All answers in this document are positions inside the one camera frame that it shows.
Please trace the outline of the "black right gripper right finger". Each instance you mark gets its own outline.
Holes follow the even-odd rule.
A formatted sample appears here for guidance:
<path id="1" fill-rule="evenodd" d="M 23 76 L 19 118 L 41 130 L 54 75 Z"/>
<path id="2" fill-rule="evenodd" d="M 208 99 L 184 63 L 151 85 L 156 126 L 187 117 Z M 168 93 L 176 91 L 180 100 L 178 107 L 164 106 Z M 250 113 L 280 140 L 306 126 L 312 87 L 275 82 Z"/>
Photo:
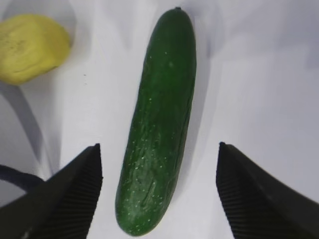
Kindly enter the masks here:
<path id="1" fill-rule="evenodd" d="M 231 144 L 219 145 L 216 187 L 236 239 L 317 239 L 319 205 Z"/>

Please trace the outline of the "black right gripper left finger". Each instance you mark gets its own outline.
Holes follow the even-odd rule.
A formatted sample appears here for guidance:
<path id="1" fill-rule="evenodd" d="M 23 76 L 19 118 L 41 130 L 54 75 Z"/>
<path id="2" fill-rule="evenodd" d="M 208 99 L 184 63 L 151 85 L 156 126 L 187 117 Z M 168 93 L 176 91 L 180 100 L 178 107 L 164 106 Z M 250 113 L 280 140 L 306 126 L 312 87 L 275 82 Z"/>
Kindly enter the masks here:
<path id="1" fill-rule="evenodd" d="M 46 183 L 1 207 L 2 239 L 85 239 L 102 187 L 100 145 L 83 150 Z"/>

